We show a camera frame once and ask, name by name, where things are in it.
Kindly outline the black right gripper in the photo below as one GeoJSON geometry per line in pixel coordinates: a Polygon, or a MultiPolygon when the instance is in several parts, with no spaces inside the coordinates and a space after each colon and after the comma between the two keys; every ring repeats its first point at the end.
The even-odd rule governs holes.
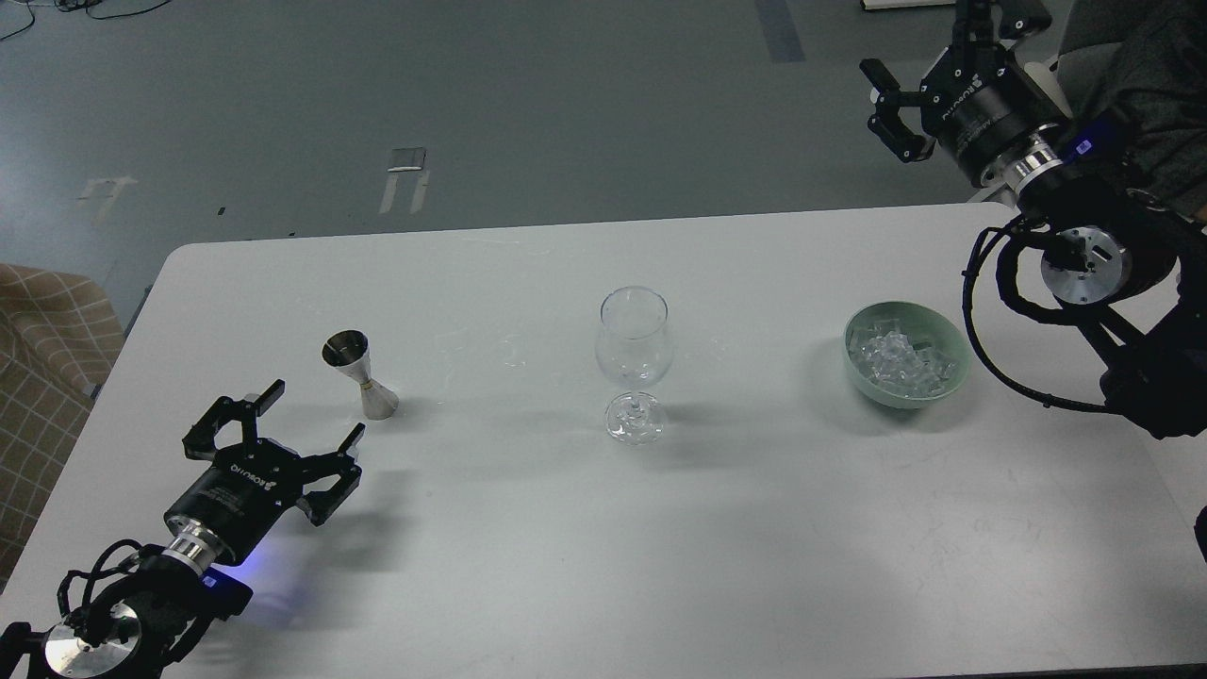
{"type": "Polygon", "coordinates": [[[1001,47],[1051,25],[1043,1],[954,2],[952,46],[917,90],[902,89],[879,58],[859,62],[874,105],[867,129],[902,163],[931,159],[938,144],[973,188],[984,188],[1005,152],[1030,146],[1033,135],[1055,141],[1067,127],[1065,112],[1001,47]],[[905,110],[919,110],[921,131],[902,119],[905,110]]]}

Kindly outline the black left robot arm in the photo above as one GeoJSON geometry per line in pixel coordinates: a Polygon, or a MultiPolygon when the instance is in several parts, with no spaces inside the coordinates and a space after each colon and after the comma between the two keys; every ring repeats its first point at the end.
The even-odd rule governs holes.
{"type": "Polygon", "coordinates": [[[366,426],[323,455],[299,455],[260,435],[260,417],[284,396],[275,381],[247,400],[218,397],[182,439],[189,460],[206,462],[164,513],[169,544],[122,538],[88,570],[68,570],[48,630],[8,624],[2,675],[19,666],[30,678],[159,678],[187,656],[215,621],[238,616],[253,589],[231,576],[284,513],[298,508],[326,523],[358,487],[352,450],[366,426]]]}

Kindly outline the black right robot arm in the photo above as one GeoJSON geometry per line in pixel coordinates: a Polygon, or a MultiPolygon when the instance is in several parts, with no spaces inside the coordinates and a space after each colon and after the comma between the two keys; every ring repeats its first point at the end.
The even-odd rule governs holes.
{"type": "Polygon", "coordinates": [[[884,62],[861,60],[867,121],[900,162],[947,151],[975,189],[1001,188],[1018,217],[976,238],[962,273],[962,315],[978,359],[1043,406],[1116,414],[1153,438],[1205,431],[1205,235],[1124,188],[1135,123],[1110,110],[1083,127],[1018,64],[1015,48],[1051,27],[1040,1],[957,1],[950,43],[903,89],[884,62]],[[1104,364],[1102,404],[1031,390],[995,365],[973,321],[976,280],[995,279],[1013,312],[1072,326],[1104,364]]]}

